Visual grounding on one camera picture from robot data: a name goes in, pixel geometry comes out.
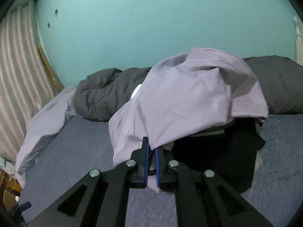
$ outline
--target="white cloth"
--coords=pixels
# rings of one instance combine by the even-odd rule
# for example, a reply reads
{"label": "white cloth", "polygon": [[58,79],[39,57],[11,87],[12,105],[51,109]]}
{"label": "white cloth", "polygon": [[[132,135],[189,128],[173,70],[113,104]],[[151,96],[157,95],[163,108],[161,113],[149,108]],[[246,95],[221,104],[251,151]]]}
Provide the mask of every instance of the white cloth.
{"label": "white cloth", "polygon": [[131,93],[131,99],[134,98],[134,96],[137,94],[137,92],[139,91],[140,87],[142,84],[138,84],[138,86],[134,89],[133,93]]}
{"label": "white cloth", "polygon": [[24,143],[16,157],[15,178],[22,187],[25,185],[28,167],[32,168],[41,152],[45,150],[45,144],[39,144],[38,141],[42,136],[58,134],[76,114],[73,105],[75,91],[74,86],[64,88],[28,123]]}
{"label": "white cloth", "polygon": [[193,48],[156,64],[137,94],[109,121],[114,165],[130,159],[148,136],[151,149],[235,117],[266,119],[256,76],[225,51]]}

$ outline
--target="lavender cloth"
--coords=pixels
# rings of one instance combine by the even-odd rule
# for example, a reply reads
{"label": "lavender cloth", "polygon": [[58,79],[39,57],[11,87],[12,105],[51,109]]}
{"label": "lavender cloth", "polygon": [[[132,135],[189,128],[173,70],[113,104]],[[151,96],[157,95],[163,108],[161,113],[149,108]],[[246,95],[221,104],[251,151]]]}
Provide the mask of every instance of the lavender cloth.
{"label": "lavender cloth", "polygon": [[235,117],[267,116],[259,82],[242,59],[193,48],[156,64],[134,98],[110,119],[114,165],[130,159],[144,136],[155,149]]}

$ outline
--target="black garment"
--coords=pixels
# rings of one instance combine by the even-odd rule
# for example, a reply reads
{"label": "black garment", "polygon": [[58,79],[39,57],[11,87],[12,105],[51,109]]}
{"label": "black garment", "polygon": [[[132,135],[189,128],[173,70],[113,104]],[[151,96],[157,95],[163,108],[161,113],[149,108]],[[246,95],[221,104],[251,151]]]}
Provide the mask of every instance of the black garment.
{"label": "black garment", "polygon": [[251,187],[257,150],[265,141],[253,118],[240,118],[223,135],[185,137],[175,141],[175,160],[197,171],[213,170],[238,192]]}
{"label": "black garment", "polygon": [[121,71],[105,69],[89,75],[79,83],[74,96],[75,110],[89,120],[109,121],[130,100],[134,89],[142,84],[148,68]]}

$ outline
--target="teal wall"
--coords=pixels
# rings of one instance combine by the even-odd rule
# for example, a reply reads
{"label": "teal wall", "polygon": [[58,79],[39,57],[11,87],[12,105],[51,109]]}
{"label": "teal wall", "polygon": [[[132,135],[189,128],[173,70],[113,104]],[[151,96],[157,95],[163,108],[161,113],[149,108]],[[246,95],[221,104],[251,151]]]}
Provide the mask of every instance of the teal wall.
{"label": "teal wall", "polygon": [[288,0],[37,2],[42,40],[65,86],[77,86],[104,68],[153,66],[191,47],[218,48],[240,57],[276,54],[295,60],[293,15]]}

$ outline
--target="metal rivet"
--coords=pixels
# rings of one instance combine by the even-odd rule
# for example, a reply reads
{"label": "metal rivet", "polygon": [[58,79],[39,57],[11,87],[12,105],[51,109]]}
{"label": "metal rivet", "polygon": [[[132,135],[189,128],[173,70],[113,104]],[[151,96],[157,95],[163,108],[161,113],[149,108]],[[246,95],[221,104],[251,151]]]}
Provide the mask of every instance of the metal rivet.
{"label": "metal rivet", "polygon": [[212,170],[206,170],[204,172],[205,176],[207,177],[213,177],[215,175],[215,173]]}
{"label": "metal rivet", "polygon": [[89,172],[89,174],[90,174],[92,177],[98,177],[99,174],[100,174],[100,172],[99,172],[99,170],[97,170],[97,169],[93,169],[93,170],[91,170],[91,171]]}
{"label": "metal rivet", "polygon": [[171,167],[176,167],[176,166],[179,165],[179,162],[176,161],[176,160],[171,160],[171,161],[169,162],[169,165],[170,165]]}
{"label": "metal rivet", "polygon": [[133,159],[130,159],[126,162],[127,166],[134,166],[136,165],[136,162]]}

